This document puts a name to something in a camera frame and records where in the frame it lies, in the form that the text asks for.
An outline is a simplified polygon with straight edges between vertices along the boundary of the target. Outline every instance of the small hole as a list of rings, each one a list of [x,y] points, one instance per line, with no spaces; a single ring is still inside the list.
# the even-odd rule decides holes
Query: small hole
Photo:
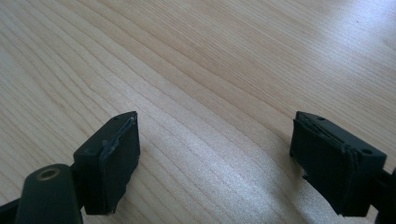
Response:
[[[373,154],[372,150],[369,150],[369,149],[363,149],[362,152],[365,154],[368,154],[368,155]]]
[[[38,176],[37,179],[40,181],[49,180],[53,177],[57,176],[61,171],[58,168],[48,168],[42,171]]]

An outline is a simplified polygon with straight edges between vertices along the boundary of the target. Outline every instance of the wood grain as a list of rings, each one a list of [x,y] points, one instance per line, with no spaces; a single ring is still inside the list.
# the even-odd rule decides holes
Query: wood grain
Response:
[[[339,217],[289,157],[297,110],[396,166],[396,4],[0,1],[0,204],[109,118],[142,155],[110,217],[85,223],[370,223]]]

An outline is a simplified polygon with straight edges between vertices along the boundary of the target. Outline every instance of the black plastic part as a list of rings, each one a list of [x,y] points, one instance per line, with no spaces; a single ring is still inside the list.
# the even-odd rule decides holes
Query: black plastic part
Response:
[[[1,224],[14,224],[17,216],[18,205],[20,199],[6,203],[0,207],[0,223]]]
[[[74,153],[79,203],[88,215],[115,212],[139,155],[136,112],[114,117]]]
[[[367,215],[386,154],[322,117],[297,112],[290,155],[337,214]]]
[[[82,223],[69,166],[47,166],[25,179],[15,223]]]
[[[372,205],[378,210],[375,223],[396,223],[396,169],[375,179]]]

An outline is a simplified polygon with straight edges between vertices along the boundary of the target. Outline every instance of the light wood surface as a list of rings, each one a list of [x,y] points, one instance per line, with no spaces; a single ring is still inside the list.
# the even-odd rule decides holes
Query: light wood surface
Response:
[[[117,213],[85,223],[372,223],[301,178],[297,110],[396,166],[393,0],[2,0],[0,78],[0,204],[138,112]]]

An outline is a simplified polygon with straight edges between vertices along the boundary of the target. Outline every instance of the round hole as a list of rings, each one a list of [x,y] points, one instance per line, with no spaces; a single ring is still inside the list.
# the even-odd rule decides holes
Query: round hole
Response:
[[[362,151],[363,153],[365,153],[365,154],[368,154],[368,155],[373,154],[372,150],[370,150],[370,149],[362,149],[361,151]]]
[[[52,179],[53,177],[57,176],[61,171],[58,168],[48,168],[42,171],[37,176],[37,180],[44,181]]]

